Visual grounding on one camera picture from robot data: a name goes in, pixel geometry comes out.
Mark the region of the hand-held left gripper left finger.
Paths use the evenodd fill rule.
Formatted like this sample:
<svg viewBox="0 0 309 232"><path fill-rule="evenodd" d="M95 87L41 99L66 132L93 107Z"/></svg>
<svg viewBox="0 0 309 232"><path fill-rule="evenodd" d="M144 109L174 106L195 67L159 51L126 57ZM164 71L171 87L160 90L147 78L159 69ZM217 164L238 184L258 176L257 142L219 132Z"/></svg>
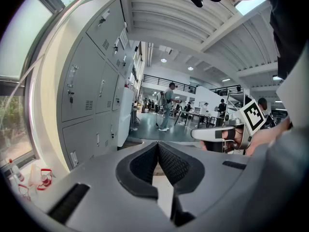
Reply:
<svg viewBox="0 0 309 232"><path fill-rule="evenodd" d="M157 164L157 142L152 142L120 160L115 170L116 178L133 196L157 200L158 190L153 186Z"/></svg>

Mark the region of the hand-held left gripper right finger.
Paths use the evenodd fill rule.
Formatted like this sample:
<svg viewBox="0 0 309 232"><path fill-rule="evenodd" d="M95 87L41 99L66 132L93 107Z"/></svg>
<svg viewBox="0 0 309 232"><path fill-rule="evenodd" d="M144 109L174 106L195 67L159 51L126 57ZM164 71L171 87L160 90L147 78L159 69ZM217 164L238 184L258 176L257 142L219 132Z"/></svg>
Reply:
<svg viewBox="0 0 309 232"><path fill-rule="evenodd" d="M174 187L170 220L180 227L195 219L183 210L180 196L192 193L198 187L205 175L205 167L198 159L164 142L158 143L158 163Z"/></svg>

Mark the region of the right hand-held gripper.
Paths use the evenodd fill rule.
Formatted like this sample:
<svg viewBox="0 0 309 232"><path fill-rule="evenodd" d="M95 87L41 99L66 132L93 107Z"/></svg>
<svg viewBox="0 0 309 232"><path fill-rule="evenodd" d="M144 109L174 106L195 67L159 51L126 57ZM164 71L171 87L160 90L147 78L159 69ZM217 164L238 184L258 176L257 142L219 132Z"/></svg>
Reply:
<svg viewBox="0 0 309 232"><path fill-rule="evenodd" d="M214 128L194 129L191 137L204 141L208 151L246 155L253 135L261 129L266 119L255 100L250 101Z"/></svg>

